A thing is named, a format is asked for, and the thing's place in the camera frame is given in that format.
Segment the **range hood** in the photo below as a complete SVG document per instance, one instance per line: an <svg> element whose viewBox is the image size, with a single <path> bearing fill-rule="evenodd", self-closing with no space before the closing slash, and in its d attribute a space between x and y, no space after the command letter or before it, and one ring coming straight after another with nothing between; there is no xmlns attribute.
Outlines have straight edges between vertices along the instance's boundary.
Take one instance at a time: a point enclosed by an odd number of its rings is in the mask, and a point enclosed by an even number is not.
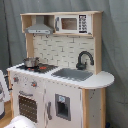
<svg viewBox="0 0 128 128"><path fill-rule="evenodd" d="M44 24L44 16L36 16L36 24L26 28L25 33L53 34L53 29Z"/></svg>

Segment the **stovetop burner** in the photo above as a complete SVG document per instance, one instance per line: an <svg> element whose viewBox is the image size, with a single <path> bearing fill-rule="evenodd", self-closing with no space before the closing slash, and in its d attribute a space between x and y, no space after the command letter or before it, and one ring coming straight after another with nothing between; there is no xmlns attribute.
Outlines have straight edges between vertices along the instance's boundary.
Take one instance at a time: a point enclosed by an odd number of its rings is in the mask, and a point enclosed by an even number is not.
<svg viewBox="0 0 128 128"><path fill-rule="evenodd" d="M17 68L22 69L22 70L32 71L32 72L46 73L48 71L51 71L57 68L57 66L40 63L37 67L33 67L33 68L28 68L25 65L19 66Z"/></svg>

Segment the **tile backsplash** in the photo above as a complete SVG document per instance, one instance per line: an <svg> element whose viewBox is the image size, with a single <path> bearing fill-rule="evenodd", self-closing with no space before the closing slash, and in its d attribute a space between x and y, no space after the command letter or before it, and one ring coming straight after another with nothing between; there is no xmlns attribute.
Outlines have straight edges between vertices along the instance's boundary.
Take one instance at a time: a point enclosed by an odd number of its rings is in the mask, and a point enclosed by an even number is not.
<svg viewBox="0 0 128 128"><path fill-rule="evenodd" d="M34 56L40 62L75 68L78 56L88 51L94 57L94 39L79 36L35 35L33 37ZM87 55L82 56L82 63L87 62L87 69L94 70Z"/></svg>

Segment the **oven door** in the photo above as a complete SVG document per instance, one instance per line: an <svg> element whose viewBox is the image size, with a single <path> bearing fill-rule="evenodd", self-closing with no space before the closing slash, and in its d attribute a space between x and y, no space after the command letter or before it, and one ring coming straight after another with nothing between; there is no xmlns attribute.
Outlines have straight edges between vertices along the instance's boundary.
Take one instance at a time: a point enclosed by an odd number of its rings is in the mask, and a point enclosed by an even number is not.
<svg viewBox="0 0 128 128"><path fill-rule="evenodd" d="M43 93L25 93L18 86L13 86L14 117L23 115L35 124L36 128L44 127L44 95Z"/></svg>
<svg viewBox="0 0 128 128"><path fill-rule="evenodd" d="M47 81L46 128L83 128L81 96L81 89Z"/></svg>
<svg viewBox="0 0 128 128"><path fill-rule="evenodd" d="M58 15L55 19L56 33L79 33L78 15Z"/></svg>

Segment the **control knob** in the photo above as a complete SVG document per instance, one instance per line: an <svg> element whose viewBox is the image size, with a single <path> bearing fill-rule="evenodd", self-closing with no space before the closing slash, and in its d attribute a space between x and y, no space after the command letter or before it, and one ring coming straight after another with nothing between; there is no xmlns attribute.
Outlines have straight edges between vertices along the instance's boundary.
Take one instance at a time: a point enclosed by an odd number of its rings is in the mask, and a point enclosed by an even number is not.
<svg viewBox="0 0 128 128"><path fill-rule="evenodd" d="M32 86L33 87L37 87L37 83L34 81L34 82L32 82Z"/></svg>
<svg viewBox="0 0 128 128"><path fill-rule="evenodd" d="M14 79L14 82L18 82L19 81L18 77L14 77L13 79Z"/></svg>

